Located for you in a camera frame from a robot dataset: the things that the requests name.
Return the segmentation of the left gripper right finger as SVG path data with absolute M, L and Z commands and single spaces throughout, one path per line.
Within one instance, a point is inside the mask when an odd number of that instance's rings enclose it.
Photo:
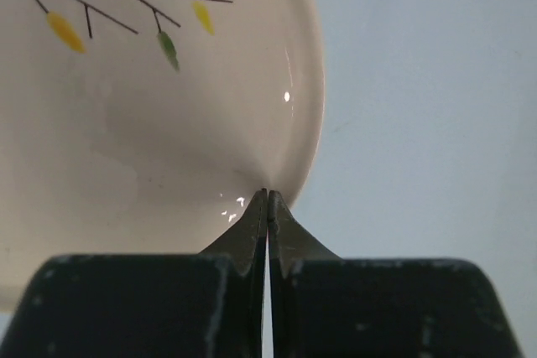
M 277 357 L 520 357 L 496 291 L 454 258 L 342 258 L 268 195 Z

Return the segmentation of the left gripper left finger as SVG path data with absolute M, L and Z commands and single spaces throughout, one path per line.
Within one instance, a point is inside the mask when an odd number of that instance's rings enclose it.
M 259 357 L 268 195 L 195 254 L 70 254 L 23 292 L 4 357 Z

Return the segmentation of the cream plate with branch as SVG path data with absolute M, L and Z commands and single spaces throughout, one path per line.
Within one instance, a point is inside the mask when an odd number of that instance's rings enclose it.
M 321 135 L 315 0 L 1 0 L 1 310 L 50 257 L 198 252 Z

